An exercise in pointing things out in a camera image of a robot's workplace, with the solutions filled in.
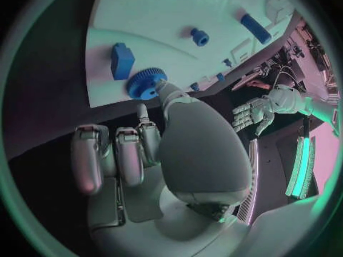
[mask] white pegboard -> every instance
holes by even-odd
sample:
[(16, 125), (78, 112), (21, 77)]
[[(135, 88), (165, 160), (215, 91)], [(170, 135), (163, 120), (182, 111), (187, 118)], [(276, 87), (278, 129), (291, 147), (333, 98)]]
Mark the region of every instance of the white pegboard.
[[(163, 69), (169, 80), (182, 89), (198, 82), (204, 90), (217, 82), (218, 73), (230, 69), (222, 63), (243, 42), (249, 59), (265, 46), (236, 18), (245, 9), (263, 25), (271, 27), (265, 15), (267, 0), (96, 0), (86, 42), (86, 78), (91, 107), (130, 99), (126, 81), (114, 81), (110, 71), (111, 48), (118, 42), (131, 49), (135, 63), (130, 76), (148, 67)], [(283, 31), (290, 17), (282, 23)], [(198, 47), (190, 31), (205, 31), (210, 41)]]

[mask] robotic arm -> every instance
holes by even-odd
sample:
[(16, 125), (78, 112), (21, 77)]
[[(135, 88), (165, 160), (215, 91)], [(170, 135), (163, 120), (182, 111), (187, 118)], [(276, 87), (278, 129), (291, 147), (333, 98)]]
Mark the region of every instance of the robotic arm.
[(302, 113), (313, 115), (323, 122), (330, 123), (334, 134), (338, 136), (337, 109), (312, 97), (302, 95), (296, 89), (285, 85), (277, 85), (268, 95), (255, 98), (233, 110), (233, 127), (236, 132), (254, 123), (260, 125), (256, 129), (259, 136), (274, 120), (274, 113)]

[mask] green light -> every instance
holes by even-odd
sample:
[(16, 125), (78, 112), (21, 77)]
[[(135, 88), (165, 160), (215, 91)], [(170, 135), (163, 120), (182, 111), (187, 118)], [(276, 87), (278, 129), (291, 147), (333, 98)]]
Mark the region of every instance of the green light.
[(306, 172), (308, 169), (309, 151), (310, 151), (310, 139), (304, 138), (304, 142), (302, 146), (301, 165), (299, 169), (297, 182), (292, 193), (292, 195), (296, 197), (300, 196), (301, 189), (305, 182)]

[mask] blue plastic part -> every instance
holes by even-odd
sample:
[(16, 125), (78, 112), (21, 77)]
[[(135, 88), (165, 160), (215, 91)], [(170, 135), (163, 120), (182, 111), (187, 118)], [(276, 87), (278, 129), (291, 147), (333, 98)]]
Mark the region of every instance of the blue plastic part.
[(231, 63), (231, 61), (228, 60), (228, 59), (225, 59), (225, 60), (223, 61), (223, 63), (225, 63), (225, 64), (227, 65), (227, 67), (232, 67), (232, 63)]
[(190, 88), (194, 91), (200, 91), (199, 89), (199, 84), (198, 83), (193, 83), (190, 85)]
[(199, 47), (206, 45), (210, 40), (208, 34), (202, 30), (192, 29), (190, 35), (193, 36), (194, 43)]
[(269, 32), (248, 13), (242, 17), (241, 24), (245, 26), (263, 45), (267, 44), (272, 38)]
[(153, 99), (158, 95), (155, 86), (161, 79), (167, 80), (167, 75), (161, 69), (152, 67), (142, 70), (127, 82), (127, 93), (135, 100)]
[(134, 56), (124, 43), (117, 43), (112, 48), (111, 71), (114, 80), (127, 80), (129, 78)]
[(225, 77), (224, 77), (223, 73), (218, 73), (217, 78), (218, 78), (218, 81), (220, 81), (220, 82), (225, 81)]

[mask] blue bolt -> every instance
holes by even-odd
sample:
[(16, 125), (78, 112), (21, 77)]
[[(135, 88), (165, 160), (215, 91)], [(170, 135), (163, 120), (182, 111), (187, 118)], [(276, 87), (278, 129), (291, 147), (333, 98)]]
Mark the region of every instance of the blue bolt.
[(198, 29), (192, 29), (190, 35), (193, 36), (194, 43), (199, 47), (206, 45), (210, 39), (207, 33)]
[(190, 87), (194, 91), (200, 91), (198, 83), (193, 83), (193, 84), (190, 85)]
[(225, 81), (225, 77), (224, 77), (223, 73), (218, 73), (217, 78), (218, 78), (218, 81), (220, 81), (220, 82)]
[(232, 67), (232, 63), (231, 63), (231, 61), (228, 60), (228, 59), (225, 59), (225, 60), (223, 61), (223, 63), (225, 63), (228, 67)]

